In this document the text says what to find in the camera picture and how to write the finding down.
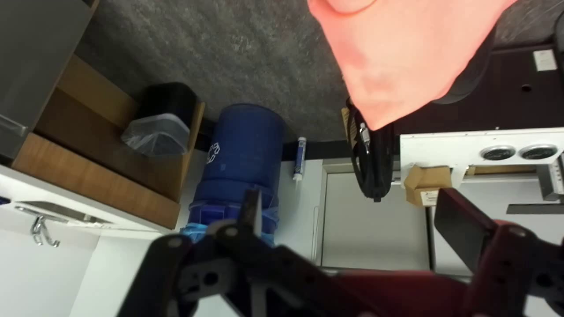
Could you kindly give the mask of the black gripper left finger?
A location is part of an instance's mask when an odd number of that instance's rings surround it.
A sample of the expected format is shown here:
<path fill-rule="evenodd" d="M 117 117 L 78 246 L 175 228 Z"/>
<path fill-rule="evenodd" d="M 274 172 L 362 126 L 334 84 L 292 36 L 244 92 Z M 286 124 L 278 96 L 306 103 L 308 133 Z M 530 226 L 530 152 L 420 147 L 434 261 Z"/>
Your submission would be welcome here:
<path fill-rule="evenodd" d="M 239 217 L 212 224 L 198 244 L 158 239 L 117 317 L 195 317 L 212 297 L 241 317 L 330 317 L 316 295 L 323 274 L 288 247 L 267 246 L 262 212 L 262 193 L 248 191 Z"/>

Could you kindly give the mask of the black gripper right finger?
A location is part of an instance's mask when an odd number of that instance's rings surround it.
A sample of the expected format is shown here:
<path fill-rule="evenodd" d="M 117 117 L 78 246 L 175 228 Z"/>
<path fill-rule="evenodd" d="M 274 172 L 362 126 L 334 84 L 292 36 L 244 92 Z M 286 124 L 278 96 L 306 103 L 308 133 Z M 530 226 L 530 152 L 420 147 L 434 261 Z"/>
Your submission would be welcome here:
<path fill-rule="evenodd" d="M 526 317 L 528 298 L 564 317 L 564 246 L 494 221 L 457 189 L 441 189 L 434 228 L 471 270 L 466 317 Z"/>

